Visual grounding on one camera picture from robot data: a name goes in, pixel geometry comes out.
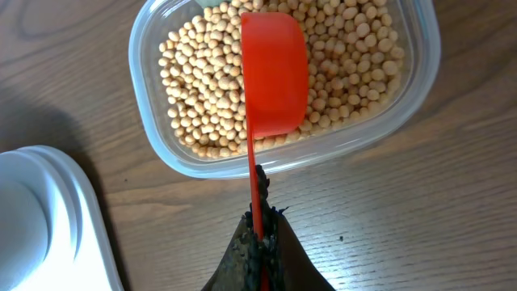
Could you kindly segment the clear plastic container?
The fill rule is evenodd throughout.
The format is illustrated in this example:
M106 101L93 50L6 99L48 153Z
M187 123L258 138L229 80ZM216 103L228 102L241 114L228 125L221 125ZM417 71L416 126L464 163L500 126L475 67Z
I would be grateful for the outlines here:
M388 8L406 51L393 102L373 116L340 129L257 151L255 160L266 173L309 166L359 150L400 128L422 105L435 81L441 53L433 3L391 1ZM128 44L137 105L147 138L167 166L194 178L245 178L249 174L245 155L200 158L180 143L166 116L170 105L159 74L158 43L171 28L182 27L203 9L196 1L148 1L141 8ZM244 63L254 135L288 131L301 120L309 89L308 69L301 61L301 30L292 17L276 13L248 14L244 24L267 38L265 44L250 43L252 53L246 55Z

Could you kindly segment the red measuring scoop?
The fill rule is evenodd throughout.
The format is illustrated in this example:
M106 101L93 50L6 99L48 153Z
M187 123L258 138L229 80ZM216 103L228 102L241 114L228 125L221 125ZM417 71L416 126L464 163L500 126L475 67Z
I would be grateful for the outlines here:
M253 230L261 240L264 233L254 139L289 133L303 120L308 65L299 23L285 13L243 13L242 65Z

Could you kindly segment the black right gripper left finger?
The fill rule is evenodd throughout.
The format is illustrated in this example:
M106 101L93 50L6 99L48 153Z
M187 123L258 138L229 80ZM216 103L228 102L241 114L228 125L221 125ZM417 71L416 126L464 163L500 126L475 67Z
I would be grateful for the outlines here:
M250 219L243 215L218 264L202 291L260 290L259 247Z

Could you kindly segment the pile of soybeans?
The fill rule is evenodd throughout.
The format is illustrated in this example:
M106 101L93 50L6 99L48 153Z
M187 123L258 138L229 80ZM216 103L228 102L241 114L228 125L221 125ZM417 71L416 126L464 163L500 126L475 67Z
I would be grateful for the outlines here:
M401 85L405 50L384 0L233 0L206 7L158 46L171 128L202 158L247 151L241 47L246 12L292 16L304 34L309 74L303 122L290 133L256 138L256 150L364 119Z

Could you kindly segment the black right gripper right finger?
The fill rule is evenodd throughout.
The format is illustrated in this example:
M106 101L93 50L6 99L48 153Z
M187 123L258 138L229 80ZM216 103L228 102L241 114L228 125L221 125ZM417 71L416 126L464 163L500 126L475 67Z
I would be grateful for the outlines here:
M328 291L332 285L315 268L283 215L268 204L270 180L260 168L260 203L263 219L264 267L270 290Z

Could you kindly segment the white digital kitchen scale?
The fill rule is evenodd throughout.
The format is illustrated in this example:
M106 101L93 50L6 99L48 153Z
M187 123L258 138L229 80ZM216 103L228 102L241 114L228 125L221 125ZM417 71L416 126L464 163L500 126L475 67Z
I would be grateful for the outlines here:
M1 154L1 288L121 290L93 186L64 152Z

